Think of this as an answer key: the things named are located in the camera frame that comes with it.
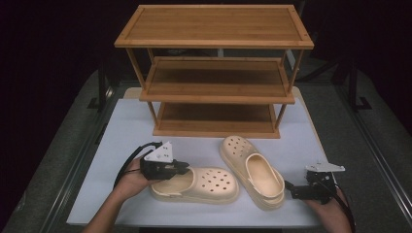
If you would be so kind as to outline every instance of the human arm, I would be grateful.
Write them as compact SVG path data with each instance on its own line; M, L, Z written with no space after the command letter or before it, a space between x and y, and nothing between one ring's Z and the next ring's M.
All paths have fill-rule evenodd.
M342 190L337 188L337 195L344 201ZM348 218L342 210L342 207L335 199L331 199L328 203L322 205L314 200L304 200L304 202L312 208L312 210L318 215L321 220L322 225L327 232L330 233L350 233L351 225Z
M116 187L106 198L93 219L83 232L111 232L115 225L122 204L130 197L137 195L148 185L157 181L148 181L140 173L140 158L133 159Z

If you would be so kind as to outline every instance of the wooden shelf board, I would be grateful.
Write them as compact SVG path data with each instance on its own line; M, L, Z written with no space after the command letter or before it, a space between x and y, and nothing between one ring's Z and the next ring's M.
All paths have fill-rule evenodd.
M156 136L280 138L273 105L162 103Z
M293 104L280 58L156 57L141 101Z
M314 44L293 5L141 5L115 46L310 50Z

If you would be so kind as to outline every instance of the black cable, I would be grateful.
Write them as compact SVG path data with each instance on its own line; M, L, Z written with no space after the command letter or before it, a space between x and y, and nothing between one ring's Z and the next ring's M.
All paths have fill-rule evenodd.
M127 160L124 162L123 166L121 166L121 168L120 168L120 170L119 170L119 172L118 172L118 175L116 176L115 184L113 185L113 188L115 188L116 185L118 185L118 182L120 181L121 177L122 177L125 173L130 172L130 171L124 171L124 170L126 170L127 166L130 164L130 162L140 153L140 151L142 151L142 149L144 149L144 148L146 148L146 147L149 147L149 146L154 146L154 147L157 149L157 148L160 147L161 145L163 145L162 142L159 142L159 143L155 143L155 142L147 143L147 144L139 147L138 149L136 149L132 154L130 154L130 156L129 156L129 157L127 158ZM149 151L146 152L144 155L146 155L146 154L148 154L148 153L150 153L150 152L152 152L152 151L153 151L153 150L149 150Z
M345 214L346 218L349 220L349 224L351 225L351 230L352 233L356 232L356 224L355 224L355 218L352 215L352 211L349 207L349 203L345 204L345 202L336 194L334 193L332 190L330 190L326 185L324 185L322 182L318 181L318 184L320 184L324 189L326 189L328 192L330 192L330 194L332 195L332 197L337 201L337 203L340 205L340 207L342 208L343 213ZM345 192L343 191L343 189L338 185L335 184L335 186L337 186L343 193L344 197L346 200L348 200L347 196L345 195Z
M137 171L140 171L140 168L138 168L138 169L133 169L133 170L129 170L129 171L125 171L125 172L123 172L123 174L125 175L125 174L128 174L128 173L137 172Z

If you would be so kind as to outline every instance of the clog ventilation hole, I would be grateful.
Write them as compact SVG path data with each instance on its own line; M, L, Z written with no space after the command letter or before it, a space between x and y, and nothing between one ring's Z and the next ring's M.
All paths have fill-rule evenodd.
M237 153L240 153L238 154L240 157L242 157L243 155L243 150L248 149L248 143L241 138L231 138L230 142L228 142L227 144L234 148L233 154L236 155Z
M231 181L228 178L229 175L225 172L215 172L210 169L205 175L202 176L202 187L209 188L209 191L217 191L218 189L227 190L231 185Z

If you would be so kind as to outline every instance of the forearm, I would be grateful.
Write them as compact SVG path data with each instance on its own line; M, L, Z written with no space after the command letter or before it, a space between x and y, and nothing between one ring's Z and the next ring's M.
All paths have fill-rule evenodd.
M111 232L123 202L115 192L110 193L83 232Z
M320 218L328 233L351 233L351 225L344 215L334 215L333 213L322 213Z

